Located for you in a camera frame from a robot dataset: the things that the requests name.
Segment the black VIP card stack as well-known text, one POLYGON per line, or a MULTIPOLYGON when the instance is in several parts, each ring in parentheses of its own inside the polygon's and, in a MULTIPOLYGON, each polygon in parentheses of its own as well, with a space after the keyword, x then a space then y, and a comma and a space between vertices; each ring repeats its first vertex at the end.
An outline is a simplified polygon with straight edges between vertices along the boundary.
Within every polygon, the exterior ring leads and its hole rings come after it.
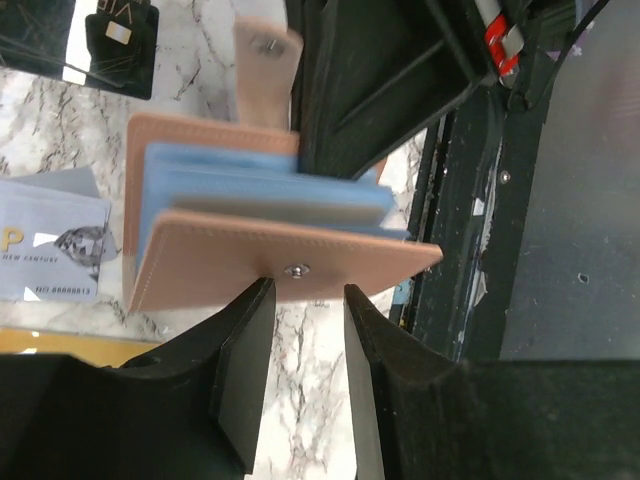
POLYGON ((149 1, 3 1, 1 65, 148 100, 159 17, 149 1))

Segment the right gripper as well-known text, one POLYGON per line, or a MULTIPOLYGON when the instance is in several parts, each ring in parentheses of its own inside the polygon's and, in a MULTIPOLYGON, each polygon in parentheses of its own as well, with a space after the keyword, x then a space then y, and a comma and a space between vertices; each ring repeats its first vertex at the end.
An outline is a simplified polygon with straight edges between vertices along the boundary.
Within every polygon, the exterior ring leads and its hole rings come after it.
POLYGON ((510 91, 506 110, 532 110, 553 88, 566 58, 593 27, 606 1, 477 1, 484 42, 498 79, 510 91))

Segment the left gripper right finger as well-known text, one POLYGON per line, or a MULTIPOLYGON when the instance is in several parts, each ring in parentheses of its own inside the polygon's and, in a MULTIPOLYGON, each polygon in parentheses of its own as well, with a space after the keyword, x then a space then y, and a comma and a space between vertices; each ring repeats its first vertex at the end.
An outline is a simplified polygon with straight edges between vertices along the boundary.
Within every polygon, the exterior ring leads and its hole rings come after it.
POLYGON ((344 289, 360 479, 635 479, 635 360, 461 361, 344 289))

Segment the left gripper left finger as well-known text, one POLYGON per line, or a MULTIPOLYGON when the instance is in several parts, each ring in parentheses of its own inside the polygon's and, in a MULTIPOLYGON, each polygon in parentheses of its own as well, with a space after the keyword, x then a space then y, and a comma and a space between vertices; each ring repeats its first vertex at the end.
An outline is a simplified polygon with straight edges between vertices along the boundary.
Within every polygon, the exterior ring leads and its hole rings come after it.
POLYGON ((276 286, 118 368, 66 354, 1 358, 5 479, 241 479, 253 471, 276 286))

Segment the pink leather card holder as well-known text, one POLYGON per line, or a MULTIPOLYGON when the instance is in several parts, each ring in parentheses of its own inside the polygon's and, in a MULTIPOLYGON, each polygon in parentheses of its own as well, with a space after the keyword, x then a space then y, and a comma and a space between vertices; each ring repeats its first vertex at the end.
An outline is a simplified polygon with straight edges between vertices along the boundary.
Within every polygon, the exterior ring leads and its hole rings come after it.
POLYGON ((290 96, 301 36, 233 25, 238 118, 136 113, 127 127, 123 297, 132 312, 224 305, 271 278, 282 301, 375 295, 442 258, 383 221, 392 191, 301 174, 290 96))

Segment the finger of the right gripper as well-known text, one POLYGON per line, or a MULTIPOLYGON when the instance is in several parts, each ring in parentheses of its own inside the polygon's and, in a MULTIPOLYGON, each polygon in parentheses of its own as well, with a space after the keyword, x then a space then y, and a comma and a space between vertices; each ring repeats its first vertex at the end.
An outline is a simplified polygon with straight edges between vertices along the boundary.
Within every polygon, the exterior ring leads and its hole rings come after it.
POLYGON ((357 179, 489 75, 473 1, 292 1, 298 170, 357 179))

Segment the gold credit card stack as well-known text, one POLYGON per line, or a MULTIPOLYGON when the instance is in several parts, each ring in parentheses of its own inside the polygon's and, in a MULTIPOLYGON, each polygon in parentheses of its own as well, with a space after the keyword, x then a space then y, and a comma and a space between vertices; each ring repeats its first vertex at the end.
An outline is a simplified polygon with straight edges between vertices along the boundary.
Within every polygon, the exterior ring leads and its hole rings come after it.
POLYGON ((160 346, 155 342, 6 327, 1 328, 0 342, 2 354, 68 354, 100 367, 121 367, 160 346))

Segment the silver VIP card stack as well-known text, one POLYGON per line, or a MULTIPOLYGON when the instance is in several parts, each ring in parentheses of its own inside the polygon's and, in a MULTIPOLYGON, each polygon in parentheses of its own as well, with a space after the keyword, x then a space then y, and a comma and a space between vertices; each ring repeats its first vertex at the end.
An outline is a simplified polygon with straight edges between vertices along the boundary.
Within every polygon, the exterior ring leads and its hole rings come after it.
POLYGON ((89 167, 1 180, 1 298, 91 302, 101 265, 115 258, 89 167))

